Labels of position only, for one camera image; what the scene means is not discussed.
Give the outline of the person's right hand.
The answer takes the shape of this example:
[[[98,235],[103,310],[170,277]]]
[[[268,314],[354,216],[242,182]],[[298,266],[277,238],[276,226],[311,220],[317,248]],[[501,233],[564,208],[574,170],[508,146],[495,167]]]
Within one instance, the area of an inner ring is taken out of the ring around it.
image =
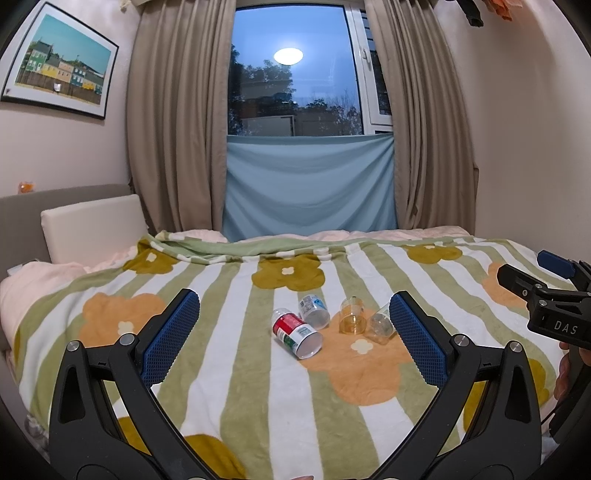
[[[573,347],[565,342],[560,342],[559,347],[563,350],[564,356],[560,361],[559,364],[559,375],[556,380],[555,388],[554,388],[554,398],[557,401],[561,401],[562,398],[565,396],[566,392],[570,388],[570,368],[571,362],[569,358],[570,352],[573,350]],[[587,349],[577,348],[579,356],[583,363],[587,366],[591,365],[591,351]]]

